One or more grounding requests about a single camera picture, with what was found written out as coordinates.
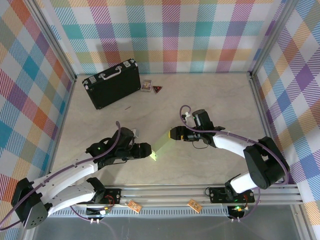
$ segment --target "cable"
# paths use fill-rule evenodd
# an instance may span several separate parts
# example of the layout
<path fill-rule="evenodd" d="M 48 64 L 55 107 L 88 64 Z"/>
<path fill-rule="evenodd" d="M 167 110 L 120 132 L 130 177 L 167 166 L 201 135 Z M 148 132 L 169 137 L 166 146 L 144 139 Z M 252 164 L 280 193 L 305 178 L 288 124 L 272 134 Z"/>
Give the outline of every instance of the cable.
<path fill-rule="evenodd" d="M 111 211 L 112 207 L 116 204 L 114 197 L 111 196 L 111 195 L 106 195 L 104 198 L 105 198 L 105 199 L 108 198 L 108 200 L 109 200 L 109 206 L 104 206 L 104 207 L 102 207 L 102 208 L 100 208 L 100 209 L 98 209 L 98 210 L 87 207 L 86 210 L 91 211 L 91 214 L 92 214 L 92 215 L 97 214 L 97 213 L 99 213 L 100 211 L 106 210 L 106 208 L 109 208 L 110 211 Z"/>
<path fill-rule="evenodd" d="M 247 208 L 248 207 L 248 196 L 244 194 L 243 197 L 245 198 L 245 206 L 244 206 L 244 208 Z"/>
<path fill-rule="evenodd" d="M 110 166 L 112 166 L 112 165 L 117 165 L 117 164 L 125 164 L 126 162 L 128 162 L 128 160 L 126 160 L 126 161 L 124 161 L 124 162 L 112 163 Z"/>
<path fill-rule="evenodd" d="M 283 182 L 279 182 L 279 183 L 275 183 L 275 185 L 278 185 L 278 186 L 282 186 L 282 185 L 286 185 L 289 181 L 289 173 L 285 167 L 285 165 L 282 163 L 282 161 L 278 158 L 277 155 L 275 155 L 269 148 L 267 148 L 266 146 L 264 146 L 263 144 L 261 144 L 260 142 L 257 142 L 257 141 L 254 141 L 254 140 L 251 140 L 249 138 L 246 138 L 244 136 L 240 136 L 240 135 L 237 135 L 237 134 L 234 134 L 234 133 L 230 133 L 230 132 L 225 132 L 225 131 L 217 131 L 217 130 L 197 130 L 197 129 L 194 129 L 190 126 L 188 126 L 183 118 L 181 117 L 182 115 L 182 109 L 184 107 L 187 107 L 189 108 L 189 113 L 191 112 L 191 107 L 188 106 L 188 105 L 183 105 L 181 106 L 180 108 L 180 111 L 179 111 L 179 117 L 182 121 L 182 123 L 185 125 L 185 127 L 191 131 L 194 131 L 196 133 L 215 133 L 215 134 L 223 134 L 223 135 L 228 135 L 228 136 L 231 136 L 233 138 L 236 138 L 236 139 L 240 139 L 240 140 L 243 140 L 243 141 L 246 141 L 246 142 L 249 142 L 249 143 L 252 143 L 252 144 L 256 144 L 258 146 L 260 146 L 261 148 L 263 148 L 264 150 L 266 150 L 272 157 L 274 157 L 274 159 L 279 163 L 279 165 L 281 166 L 282 170 L 284 171 L 284 174 L 285 174 L 285 178 L 284 178 L 284 181 Z"/>
<path fill-rule="evenodd" d="M 196 141 L 193 141 L 193 142 L 192 142 L 192 146 L 193 146 L 195 149 L 206 149 L 207 147 L 209 147 L 209 144 L 207 144 L 205 147 L 196 147 L 195 144 L 194 144 L 194 142 L 196 142 Z"/>
<path fill-rule="evenodd" d="M 5 221 L 11 216 L 11 214 L 28 198 L 31 196 L 31 194 L 33 194 L 35 191 L 37 191 L 39 188 L 43 187 L 46 185 L 47 182 L 49 182 L 51 179 L 53 179 L 54 177 L 58 176 L 59 174 L 65 172 L 66 170 L 69 170 L 71 168 L 74 168 L 80 164 L 83 164 L 83 163 L 87 163 L 87 162 L 90 162 L 90 161 L 93 161 L 95 159 L 99 159 L 101 157 L 103 157 L 104 155 L 110 153 L 110 151 L 112 149 L 115 148 L 115 146 L 117 145 L 118 141 L 119 141 L 119 138 L 120 138 L 120 133 L 121 133 L 121 126 L 120 126 L 120 123 L 118 121 L 115 122 L 115 124 L 117 125 L 118 127 L 118 134 L 116 136 L 116 139 L 113 143 L 113 145 L 107 150 L 105 151 L 104 153 L 98 155 L 98 156 L 94 156 L 94 157 L 90 157 L 88 159 L 84 159 L 82 161 L 79 161 L 79 162 L 76 162 L 75 165 L 72 164 L 70 166 L 66 166 L 65 168 L 53 173 L 50 177 L 46 178 L 43 183 L 40 183 L 38 186 L 36 186 L 34 189 L 32 189 L 30 192 L 28 192 L 23 198 L 20 199 L 20 201 L 17 202 L 16 205 L 14 205 L 14 207 L 8 212 L 8 214 L 2 219 L 2 221 L 0 222 L 0 232 L 3 232 L 9 228 L 12 228 L 13 226 L 17 225 L 18 223 L 20 223 L 21 221 L 17 221 L 13 224 L 11 224 L 10 226 L 7 226 L 7 227 L 4 227 L 4 228 L 1 228 L 4 224 L 5 224 Z"/>
<path fill-rule="evenodd" d="M 205 190 L 204 190 L 204 194 L 207 196 L 207 197 L 209 197 L 210 198 L 210 195 L 209 194 L 207 194 L 207 189 L 209 189 L 209 188 L 211 188 L 210 186 L 208 186 L 208 187 L 206 187 L 205 188 Z"/>
<path fill-rule="evenodd" d="M 79 213 L 77 213 L 77 211 L 76 211 L 72 206 L 69 206 L 69 207 L 71 208 L 72 212 L 74 212 L 74 214 L 77 215 L 79 218 L 81 218 L 82 220 L 85 220 L 85 221 L 91 223 L 91 220 L 87 219 L 87 218 L 84 217 L 84 216 L 81 216 Z M 104 222 L 104 221 L 99 221 L 99 222 L 98 222 L 98 221 L 96 221 L 96 220 L 93 220 L 92 222 L 93 222 L 93 223 L 100 223 L 100 224 L 106 225 L 106 226 L 111 230 L 112 235 L 114 236 L 114 238 L 115 238 L 115 239 L 118 239 L 117 236 L 116 236 L 115 231 L 112 229 L 112 227 L 111 227 L 108 223 L 106 223 L 106 222 Z"/>
<path fill-rule="evenodd" d="M 260 188 L 259 187 L 257 187 L 257 191 L 258 191 L 258 197 L 257 197 L 257 199 L 255 201 L 255 204 L 253 205 L 253 208 L 249 211 L 249 213 L 247 215 L 244 215 L 243 217 L 241 217 L 240 220 L 248 218 L 256 210 L 256 208 L 257 208 L 257 206 L 258 206 L 258 204 L 260 202 L 260 197 L 261 197 L 261 192 L 260 192 Z"/>

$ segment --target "small circuit board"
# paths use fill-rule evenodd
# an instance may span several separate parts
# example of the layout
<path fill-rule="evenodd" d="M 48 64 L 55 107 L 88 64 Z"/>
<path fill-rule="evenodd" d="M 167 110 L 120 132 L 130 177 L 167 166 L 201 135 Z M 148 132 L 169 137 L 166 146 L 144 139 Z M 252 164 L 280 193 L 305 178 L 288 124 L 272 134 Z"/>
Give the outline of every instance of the small circuit board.
<path fill-rule="evenodd" d="M 200 213 L 202 210 L 202 206 L 193 199 L 188 202 L 188 206 L 195 210 L 197 213 Z"/>
<path fill-rule="evenodd" d="M 140 206 L 138 203 L 135 203 L 134 201 L 130 201 L 127 206 L 136 213 L 139 213 L 142 209 L 142 206 Z"/>

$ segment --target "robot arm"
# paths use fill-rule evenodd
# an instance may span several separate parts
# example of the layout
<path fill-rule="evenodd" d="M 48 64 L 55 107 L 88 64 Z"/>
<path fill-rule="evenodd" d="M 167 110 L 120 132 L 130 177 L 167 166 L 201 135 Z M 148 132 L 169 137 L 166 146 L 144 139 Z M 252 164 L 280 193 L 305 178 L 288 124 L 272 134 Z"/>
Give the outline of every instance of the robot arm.
<path fill-rule="evenodd" d="M 77 203 L 89 201 L 100 203 L 105 197 L 106 189 L 96 177 L 89 178 L 80 185 L 70 185 L 107 165 L 114 164 L 117 159 L 125 163 L 151 154 L 151 146 L 148 143 L 134 143 L 135 134 L 128 128 L 121 127 L 119 139 L 109 153 L 97 159 L 82 162 L 105 153 L 114 145 L 117 136 L 118 130 L 113 137 L 92 144 L 81 157 L 74 161 L 73 165 L 68 166 L 67 169 L 62 168 L 63 171 L 60 169 L 34 181 L 29 181 L 27 178 L 20 180 L 12 197 L 13 207 L 35 189 L 15 210 L 23 226 L 26 229 L 34 228 L 54 212 Z"/>
<path fill-rule="evenodd" d="M 279 181 L 285 176 L 278 161 L 261 146 L 229 136 L 228 134 L 221 134 L 219 131 L 224 130 L 224 127 L 216 126 L 208 116 L 204 109 L 197 110 L 192 113 L 196 127 L 195 130 L 211 131 L 213 132 L 196 132 L 188 129 L 186 126 L 177 126 L 170 131 L 170 137 L 174 140 L 183 140 L 185 142 L 194 142 L 203 140 L 214 148 L 225 149 L 231 151 L 246 161 L 248 172 L 239 174 L 225 183 L 225 193 L 229 200 L 232 200 L 247 190 L 256 187 L 260 189 L 267 189 L 272 184 Z M 276 146 L 275 142 L 265 136 L 258 140 L 258 143 L 271 150 L 284 164 L 286 170 L 289 172 L 289 166 Z"/>

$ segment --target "metal rail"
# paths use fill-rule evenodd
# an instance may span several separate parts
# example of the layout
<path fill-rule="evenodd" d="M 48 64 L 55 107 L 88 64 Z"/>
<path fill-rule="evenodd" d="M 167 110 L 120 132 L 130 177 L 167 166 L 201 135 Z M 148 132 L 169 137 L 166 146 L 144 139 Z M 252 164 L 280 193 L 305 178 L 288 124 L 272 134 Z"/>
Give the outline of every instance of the metal rail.
<path fill-rule="evenodd" d="M 57 38 L 56 38 L 54 32 L 52 31 L 47 19 L 45 18 L 43 12 L 41 11 L 37 1 L 36 0 L 24 0 L 24 3 L 28 7 L 34 20 L 38 24 L 41 32 L 45 36 L 49 45 L 51 46 L 54 54 L 56 55 L 57 59 L 61 63 L 64 71 L 66 72 L 68 77 L 75 82 L 77 79 L 77 74 L 74 71 L 73 67 L 71 66 L 64 50 L 60 46 L 59 41 L 57 40 Z"/>
<path fill-rule="evenodd" d="M 260 55 L 258 56 L 258 59 L 255 62 L 255 65 L 252 70 L 253 76 L 259 72 L 260 68 L 265 63 L 269 53 L 271 52 L 271 49 L 273 48 L 274 44 L 278 40 L 282 30 L 284 29 L 288 19 L 290 18 L 291 14 L 294 11 L 298 2 L 299 2 L 299 0 L 286 1 L 285 6 L 281 12 L 281 15 L 279 16 L 278 20 L 276 21 L 275 26 L 273 27 L 273 29 L 268 37 L 266 45 L 263 47 Z"/>
<path fill-rule="evenodd" d="M 124 207 L 131 200 L 142 207 L 185 207 L 190 199 L 200 203 L 203 207 L 236 206 L 237 203 L 210 203 L 205 194 L 207 187 L 224 187 L 222 184 L 191 184 L 191 185 L 128 185 L 105 186 L 106 188 L 122 189 L 118 207 Z M 273 185 L 261 190 L 260 205 L 299 205 L 302 204 L 297 185 Z M 102 208 L 103 204 L 77 204 L 77 207 Z"/>

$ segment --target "briefcase handle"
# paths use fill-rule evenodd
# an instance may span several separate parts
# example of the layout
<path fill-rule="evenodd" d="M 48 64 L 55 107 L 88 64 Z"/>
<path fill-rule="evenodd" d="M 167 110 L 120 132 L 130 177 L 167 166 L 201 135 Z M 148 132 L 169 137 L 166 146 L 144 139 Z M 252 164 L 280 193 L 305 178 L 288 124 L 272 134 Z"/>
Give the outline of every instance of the briefcase handle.
<path fill-rule="evenodd" d="M 112 79 L 113 77 L 118 76 L 119 74 L 121 74 L 121 69 L 122 69 L 121 66 L 117 66 L 117 67 L 115 68 L 115 70 L 118 70 L 118 72 L 116 72 L 116 73 L 114 73 L 114 74 L 112 74 L 112 75 L 110 75 L 110 76 L 108 76 L 108 77 L 105 77 L 106 75 L 105 75 L 104 73 L 100 73 L 99 78 L 101 78 L 101 79 L 103 79 L 103 80 Z"/>

